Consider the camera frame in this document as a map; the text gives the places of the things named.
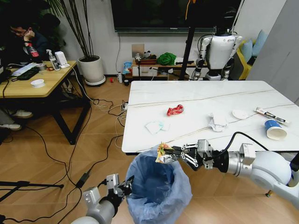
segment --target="blue paper cup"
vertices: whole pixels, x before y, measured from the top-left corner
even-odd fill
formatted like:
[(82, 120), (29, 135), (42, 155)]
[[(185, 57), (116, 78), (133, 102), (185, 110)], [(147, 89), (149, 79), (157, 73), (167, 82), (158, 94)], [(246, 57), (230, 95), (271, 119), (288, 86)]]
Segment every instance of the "blue paper cup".
[(274, 119), (269, 119), (265, 122), (265, 129), (269, 139), (282, 140), (287, 135), (287, 132)]

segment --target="black tv screen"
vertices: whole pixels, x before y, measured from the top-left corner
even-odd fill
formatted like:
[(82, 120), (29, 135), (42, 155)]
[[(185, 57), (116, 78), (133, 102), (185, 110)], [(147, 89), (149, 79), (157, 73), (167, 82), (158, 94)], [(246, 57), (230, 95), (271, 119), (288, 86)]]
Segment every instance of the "black tv screen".
[[(193, 18), (185, 21), (188, 0), (111, 0), (116, 32), (188, 32), (189, 22), (197, 32), (212, 32), (227, 11), (238, 11), (241, 0), (197, 0)], [(226, 22), (233, 26), (234, 17)]]

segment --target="marble table top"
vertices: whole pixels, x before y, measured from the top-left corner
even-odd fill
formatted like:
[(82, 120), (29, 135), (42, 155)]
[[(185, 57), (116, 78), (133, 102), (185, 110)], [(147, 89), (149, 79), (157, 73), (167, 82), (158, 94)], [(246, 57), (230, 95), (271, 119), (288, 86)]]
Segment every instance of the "marble table top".
[[(168, 117), (169, 107), (184, 106), (182, 114)], [(288, 135), (284, 140), (266, 136), (264, 123), (267, 117), (254, 112), (256, 107), (289, 120), (283, 126)], [(232, 110), (244, 110), (250, 115), (238, 120)], [(208, 123), (212, 112), (221, 112), (228, 121), (223, 132), (214, 132)], [(299, 150), (299, 108), (277, 90), (263, 81), (133, 81), (129, 96), (122, 151), (136, 153), (164, 142), (170, 146), (209, 140), (216, 150), (226, 147), (234, 132), (244, 132), (271, 151)], [(163, 121), (171, 124), (168, 131), (151, 134), (146, 124)], [(239, 150), (242, 143), (254, 144), (250, 139), (236, 135), (230, 151)]]

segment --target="snack wrapper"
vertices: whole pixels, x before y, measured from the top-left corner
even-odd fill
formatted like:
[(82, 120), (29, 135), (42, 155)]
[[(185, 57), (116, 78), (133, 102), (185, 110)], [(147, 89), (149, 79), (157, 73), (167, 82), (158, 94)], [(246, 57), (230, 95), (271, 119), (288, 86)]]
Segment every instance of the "snack wrapper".
[(171, 148), (167, 144), (161, 143), (157, 148), (158, 156), (157, 156), (156, 162), (167, 164), (167, 163), (172, 163), (172, 162), (176, 161), (172, 157), (172, 155), (165, 153), (165, 151), (164, 151), (165, 149), (173, 150), (173, 148)]
[(169, 108), (167, 111), (167, 116), (171, 116), (171, 115), (175, 115), (175, 114), (180, 114), (184, 111), (184, 107), (179, 104), (177, 107), (175, 108)]

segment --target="plant pot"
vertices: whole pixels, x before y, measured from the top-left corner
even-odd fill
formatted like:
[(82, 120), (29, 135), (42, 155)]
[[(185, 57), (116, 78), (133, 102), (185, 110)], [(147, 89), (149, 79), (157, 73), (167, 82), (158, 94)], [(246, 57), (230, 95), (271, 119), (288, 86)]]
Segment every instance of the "plant pot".
[(101, 57), (94, 55), (96, 60), (85, 62), (85, 57), (78, 59), (82, 75), (87, 85), (100, 85), (105, 82), (103, 64)]

